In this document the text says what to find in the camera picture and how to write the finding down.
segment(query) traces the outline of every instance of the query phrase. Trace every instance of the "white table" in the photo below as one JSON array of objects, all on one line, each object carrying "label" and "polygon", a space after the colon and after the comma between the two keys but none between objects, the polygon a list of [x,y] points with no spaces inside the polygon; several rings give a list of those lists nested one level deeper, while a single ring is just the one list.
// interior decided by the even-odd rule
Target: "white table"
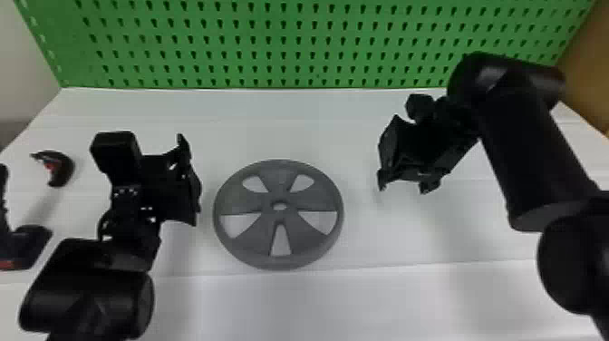
[{"label": "white table", "polygon": [[[418,90],[439,96],[442,90]],[[196,228],[163,225],[151,271],[157,291],[146,341],[597,340],[592,322],[563,311],[537,278],[537,234],[512,230],[480,145],[439,190],[396,182],[380,193],[376,145],[408,90],[111,91],[65,89],[1,154],[11,171],[9,219],[54,234],[34,268],[0,274],[0,340],[42,340],[16,316],[61,239],[94,238],[110,184],[89,153],[96,132],[131,130],[144,153],[193,150],[204,185]],[[555,119],[589,175],[609,188],[609,141],[564,105]],[[63,189],[29,157],[63,151],[77,170]],[[218,188],[255,161],[285,158],[325,172],[343,195],[335,246],[297,271],[269,273],[218,241]]]}]

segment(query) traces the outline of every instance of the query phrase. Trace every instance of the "white wall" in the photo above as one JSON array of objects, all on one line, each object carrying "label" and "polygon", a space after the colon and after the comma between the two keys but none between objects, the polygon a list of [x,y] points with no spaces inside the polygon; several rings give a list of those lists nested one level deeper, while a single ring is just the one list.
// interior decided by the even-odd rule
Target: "white wall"
[{"label": "white wall", "polygon": [[12,0],[0,0],[0,127],[29,122],[59,91]]}]

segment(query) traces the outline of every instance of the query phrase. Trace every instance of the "small black object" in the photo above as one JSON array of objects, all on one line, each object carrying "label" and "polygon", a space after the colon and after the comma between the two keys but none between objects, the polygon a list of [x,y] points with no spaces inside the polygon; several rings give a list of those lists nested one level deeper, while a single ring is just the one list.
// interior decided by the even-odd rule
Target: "small black object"
[{"label": "small black object", "polygon": [[591,316],[609,340],[609,192],[587,176],[550,116],[564,89],[556,68],[466,56],[441,99],[448,105],[412,95],[407,110],[415,123],[393,118],[379,144],[379,183],[435,180],[445,173],[431,166],[449,171],[480,139],[510,225],[542,232],[537,267],[546,292],[564,309]]},{"label": "small black object", "polygon": [[65,239],[28,291],[19,314],[24,330],[48,340],[122,341],[140,337],[154,308],[147,272],[168,219],[196,225],[201,183],[190,147],[142,155],[132,132],[100,132],[91,153],[111,182],[111,206],[97,240]]},{"label": "small black object", "polygon": [[446,97],[434,101],[415,93],[405,106],[414,123],[394,115],[379,141],[379,189],[395,180],[408,180],[419,183],[420,193],[429,193],[476,144],[479,134],[468,112]]},{"label": "small black object", "polygon": [[31,268],[52,232],[42,226],[26,225],[11,231],[6,220],[5,188],[8,168],[0,164],[0,270]]},{"label": "small black object", "polygon": [[[298,175],[314,182],[291,191]],[[253,192],[243,182],[259,177],[267,192]],[[335,211],[336,221],[324,234],[311,226],[299,211]],[[260,212],[258,219],[236,237],[229,237],[220,218]],[[283,225],[291,253],[271,254],[277,227]],[[334,183],[318,169],[290,160],[260,161],[231,176],[214,203],[214,226],[222,244],[236,258],[256,268],[287,270],[316,261],[334,244],[343,225],[343,200]]]},{"label": "small black object", "polygon": [[74,173],[74,161],[61,152],[38,151],[30,156],[42,162],[44,167],[51,171],[51,179],[48,182],[51,187],[64,186]]}]

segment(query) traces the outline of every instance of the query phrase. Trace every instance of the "green pegboard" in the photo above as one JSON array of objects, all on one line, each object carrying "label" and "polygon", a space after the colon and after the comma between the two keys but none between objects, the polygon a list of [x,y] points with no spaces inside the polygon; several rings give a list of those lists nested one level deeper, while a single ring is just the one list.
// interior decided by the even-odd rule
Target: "green pegboard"
[{"label": "green pegboard", "polygon": [[553,64],[594,0],[15,0],[62,86],[444,86],[463,54]]}]

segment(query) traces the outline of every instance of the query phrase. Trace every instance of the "cylindrical motor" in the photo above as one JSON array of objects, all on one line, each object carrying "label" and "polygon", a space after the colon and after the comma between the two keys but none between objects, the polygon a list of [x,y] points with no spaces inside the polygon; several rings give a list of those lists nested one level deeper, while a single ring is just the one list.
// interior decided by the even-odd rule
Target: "cylindrical motor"
[{"label": "cylindrical motor", "polygon": [[599,189],[549,113],[562,95],[562,74],[486,54],[467,57],[457,69],[450,99],[473,112],[511,226],[539,231],[580,211]]},{"label": "cylindrical motor", "polygon": [[19,324],[32,332],[137,338],[146,330],[153,306],[146,273],[98,268],[49,272],[25,297]]}]

